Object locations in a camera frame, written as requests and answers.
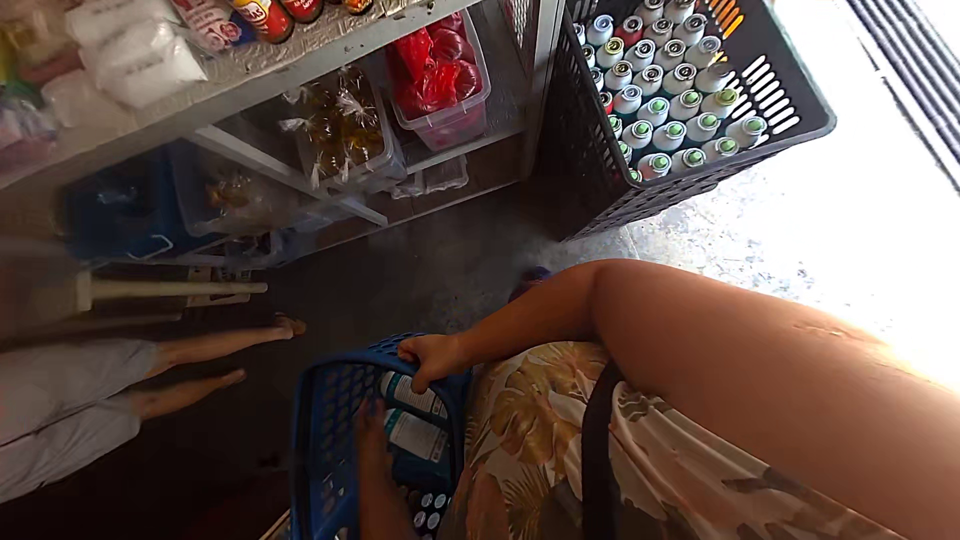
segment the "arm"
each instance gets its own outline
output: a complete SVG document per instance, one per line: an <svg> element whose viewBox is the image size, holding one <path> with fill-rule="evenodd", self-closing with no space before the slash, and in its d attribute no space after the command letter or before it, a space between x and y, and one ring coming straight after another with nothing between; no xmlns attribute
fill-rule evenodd
<svg viewBox="0 0 960 540"><path fill-rule="evenodd" d="M914 540L960 530L960 399L810 307L667 266L602 260L550 278L468 331L404 342L401 355L420 357L425 385L541 343L590 338L633 387L789 477Z"/></svg>

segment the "blue bin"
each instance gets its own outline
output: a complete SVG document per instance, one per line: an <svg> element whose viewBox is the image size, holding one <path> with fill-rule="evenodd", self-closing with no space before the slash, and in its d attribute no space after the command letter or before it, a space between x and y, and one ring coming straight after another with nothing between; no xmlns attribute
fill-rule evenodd
<svg viewBox="0 0 960 540"><path fill-rule="evenodd" d="M340 528L357 532L357 484L354 467L353 413L364 398L378 395L387 371L413 375L416 366L396 356L394 335L368 349L329 356L300 374L294 400L291 531L297 540L328 540ZM450 485L464 468L464 411L470 373L434 381L449 414Z"/></svg>

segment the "bare foot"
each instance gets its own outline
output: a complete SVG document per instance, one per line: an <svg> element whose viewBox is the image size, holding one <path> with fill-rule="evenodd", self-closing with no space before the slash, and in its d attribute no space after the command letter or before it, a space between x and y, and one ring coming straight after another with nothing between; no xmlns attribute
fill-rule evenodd
<svg viewBox="0 0 960 540"><path fill-rule="evenodd" d="M286 313L281 313L279 311L274 314L274 326L289 330L290 337L297 337L298 335L303 335L306 332L306 323L300 319L289 317Z"/></svg>

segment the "hand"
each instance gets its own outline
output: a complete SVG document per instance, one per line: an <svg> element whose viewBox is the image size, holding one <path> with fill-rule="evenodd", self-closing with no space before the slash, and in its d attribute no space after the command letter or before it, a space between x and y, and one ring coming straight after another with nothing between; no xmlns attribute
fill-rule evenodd
<svg viewBox="0 0 960 540"><path fill-rule="evenodd" d="M413 390L418 394L425 392L430 382L461 373L470 367L469 358L461 346L460 334L408 337L400 342L396 353L408 362L420 362L413 383Z"/></svg>

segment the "white packet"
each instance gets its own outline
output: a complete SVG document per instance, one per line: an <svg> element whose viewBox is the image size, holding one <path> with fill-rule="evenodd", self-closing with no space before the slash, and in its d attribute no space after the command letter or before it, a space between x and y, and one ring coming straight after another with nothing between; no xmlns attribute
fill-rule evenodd
<svg viewBox="0 0 960 540"><path fill-rule="evenodd" d="M87 0L66 13L66 30L82 47L92 47L144 19L180 24L168 0Z"/></svg>
<svg viewBox="0 0 960 540"><path fill-rule="evenodd" d="M143 109L197 81L206 80L204 69L193 57L186 39L176 37L158 54L115 72L103 88L117 101Z"/></svg>

